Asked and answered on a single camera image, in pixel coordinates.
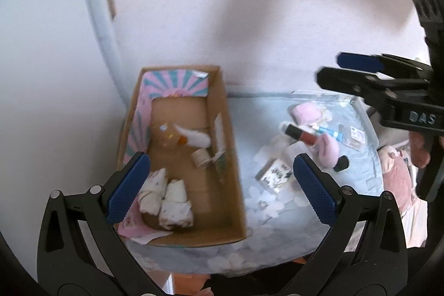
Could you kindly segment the person right hand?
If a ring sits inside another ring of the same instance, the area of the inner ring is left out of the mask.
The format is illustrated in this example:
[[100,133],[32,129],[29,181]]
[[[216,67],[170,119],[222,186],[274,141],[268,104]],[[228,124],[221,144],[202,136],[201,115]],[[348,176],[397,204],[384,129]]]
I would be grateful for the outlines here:
[[430,163],[430,152],[425,147],[425,136],[411,131],[409,133],[411,159],[414,166],[424,169]]

